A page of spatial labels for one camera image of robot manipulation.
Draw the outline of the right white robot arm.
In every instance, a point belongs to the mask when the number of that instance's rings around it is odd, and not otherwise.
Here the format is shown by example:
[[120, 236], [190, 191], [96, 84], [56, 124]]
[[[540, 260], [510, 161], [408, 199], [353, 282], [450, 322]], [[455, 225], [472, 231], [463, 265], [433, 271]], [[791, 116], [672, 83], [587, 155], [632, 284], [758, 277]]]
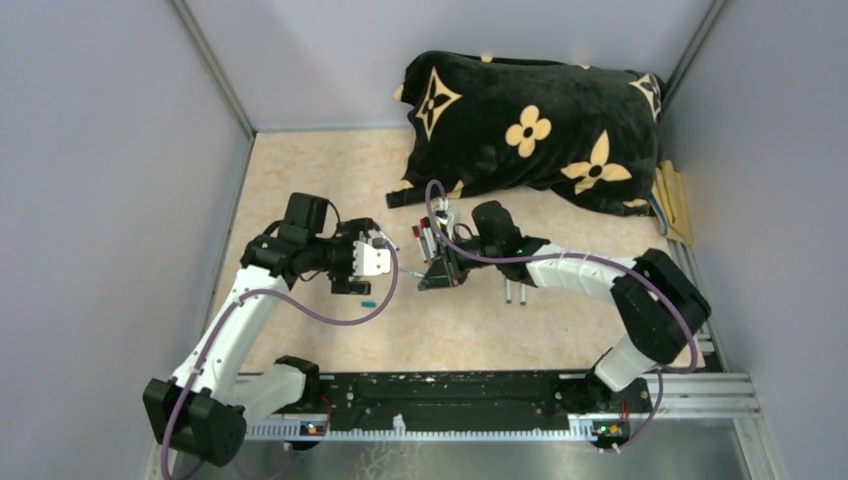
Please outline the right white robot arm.
[[616, 307], [626, 333], [590, 370], [586, 397], [594, 409], [614, 411], [639, 376], [683, 351], [697, 364], [694, 335], [712, 308], [664, 251], [627, 258], [568, 250], [522, 234], [498, 201], [473, 210], [477, 231], [467, 238], [455, 234], [457, 218], [446, 201], [429, 208], [423, 223], [433, 247], [419, 290], [458, 287], [471, 271], [493, 266], [508, 282], [577, 292]]

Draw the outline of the green capped white marker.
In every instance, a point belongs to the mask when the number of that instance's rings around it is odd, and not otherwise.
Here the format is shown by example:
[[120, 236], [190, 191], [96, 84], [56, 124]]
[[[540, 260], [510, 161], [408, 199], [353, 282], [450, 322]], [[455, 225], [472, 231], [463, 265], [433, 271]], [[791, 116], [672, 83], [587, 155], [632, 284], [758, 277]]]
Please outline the green capped white marker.
[[513, 303], [511, 281], [508, 279], [504, 279], [504, 298], [507, 305]]

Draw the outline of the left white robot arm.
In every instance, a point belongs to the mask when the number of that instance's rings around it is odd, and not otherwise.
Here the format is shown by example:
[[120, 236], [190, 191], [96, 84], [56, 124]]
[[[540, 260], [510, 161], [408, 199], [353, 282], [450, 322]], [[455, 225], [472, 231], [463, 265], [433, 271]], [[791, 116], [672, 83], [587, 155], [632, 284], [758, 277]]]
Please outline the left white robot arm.
[[282, 303], [324, 324], [339, 326], [291, 296], [308, 273], [324, 274], [336, 295], [367, 295], [370, 278], [389, 275], [393, 297], [399, 279], [398, 251], [369, 217], [339, 220], [325, 237], [327, 198], [295, 192], [284, 216], [245, 246], [222, 308], [199, 343], [166, 380], [152, 379], [143, 404], [160, 461], [175, 450], [225, 466], [256, 424], [290, 406], [308, 413], [319, 404], [319, 368], [284, 356], [266, 372], [241, 382], [241, 367], [266, 323]]

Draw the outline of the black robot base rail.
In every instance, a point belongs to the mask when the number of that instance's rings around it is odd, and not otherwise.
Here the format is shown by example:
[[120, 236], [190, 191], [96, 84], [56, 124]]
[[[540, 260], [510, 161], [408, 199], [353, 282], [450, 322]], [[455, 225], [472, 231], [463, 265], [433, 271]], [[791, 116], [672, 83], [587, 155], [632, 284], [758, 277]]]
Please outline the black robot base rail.
[[279, 409], [325, 417], [333, 432], [376, 432], [402, 418], [412, 432], [566, 430], [576, 416], [628, 420], [652, 409], [645, 380], [615, 393], [578, 370], [323, 373], [306, 397]]

